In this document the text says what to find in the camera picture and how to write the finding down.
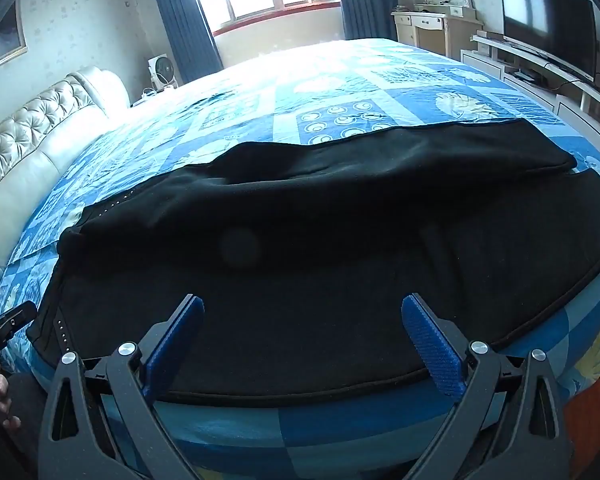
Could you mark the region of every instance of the blue gripper pad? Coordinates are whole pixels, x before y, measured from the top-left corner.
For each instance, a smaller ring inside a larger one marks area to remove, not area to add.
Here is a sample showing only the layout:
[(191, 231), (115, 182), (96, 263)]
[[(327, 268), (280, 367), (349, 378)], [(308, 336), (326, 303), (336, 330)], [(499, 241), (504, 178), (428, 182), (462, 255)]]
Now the blue gripper pad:
[(169, 320), (168, 329), (144, 365), (142, 395), (148, 405), (151, 406), (173, 383), (202, 327), (204, 316), (205, 305), (195, 297), (187, 302), (175, 319)]
[(458, 402), (466, 391), (462, 359), (413, 295), (402, 300), (402, 325), (438, 390)]

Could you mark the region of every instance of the patterned wallpaper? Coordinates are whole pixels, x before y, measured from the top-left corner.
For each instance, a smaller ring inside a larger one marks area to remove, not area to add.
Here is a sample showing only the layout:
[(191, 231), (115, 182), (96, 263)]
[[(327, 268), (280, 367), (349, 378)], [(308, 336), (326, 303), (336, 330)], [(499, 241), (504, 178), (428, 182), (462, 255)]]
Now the patterned wallpaper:
[(136, 7), (136, 0), (21, 0), (29, 51), (0, 67), (0, 121), (92, 64), (118, 74), (131, 101), (138, 99), (150, 84), (152, 50)]
[(164, 29), (162, 16), (160, 15), (160, 10), (158, 10), (158, 3), (155, 0), (136, 0), (136, 2), (138, 3), (140, 23), (151, 50), (150, 57), (166, 54), (173, 61), (176, 69), (176, 79), (182, 82), (180, 72), (173, 57), (171, 43), (169, 43), (167, 31)]

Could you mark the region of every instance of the picture frame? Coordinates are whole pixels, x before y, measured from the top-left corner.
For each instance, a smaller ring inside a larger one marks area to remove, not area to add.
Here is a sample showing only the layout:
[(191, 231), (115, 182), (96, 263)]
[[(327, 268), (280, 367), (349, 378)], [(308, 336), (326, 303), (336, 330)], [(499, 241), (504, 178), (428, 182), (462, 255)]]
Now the picture frame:
[(16, 0), (0, 22), (0, 66), (28, 50), (22, 30), (20, 0)]

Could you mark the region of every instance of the television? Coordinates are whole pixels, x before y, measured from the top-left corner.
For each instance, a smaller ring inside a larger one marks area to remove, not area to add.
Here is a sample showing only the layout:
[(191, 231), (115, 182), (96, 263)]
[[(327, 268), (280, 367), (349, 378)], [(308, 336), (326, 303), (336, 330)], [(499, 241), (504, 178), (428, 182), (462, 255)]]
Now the television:
[(579, 76), (596, 76), (596, 20), (589, 0), (502, 0), (504, 37)]

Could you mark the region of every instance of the finger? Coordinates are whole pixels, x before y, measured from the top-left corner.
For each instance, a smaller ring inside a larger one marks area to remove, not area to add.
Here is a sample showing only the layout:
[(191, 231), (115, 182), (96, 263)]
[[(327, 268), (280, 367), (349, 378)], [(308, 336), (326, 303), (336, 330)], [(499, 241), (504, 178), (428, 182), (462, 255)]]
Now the finger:
[(11, 402), (11, 399), (0, 401), (0, 411), (3, 412), (5, 415), (9, 413), (9, 410), (11, 409)]
[(0, 394), (3, 397), (6, 397), (7, 391), (9, 389), (9, 383), (7, 378), (4, 375), (0, 375)]
[(21, 420), (17, 416), (12, 416), (8, 420), (2, 422), (2, 426), (5, 430), (15, 431), (22, 425)]

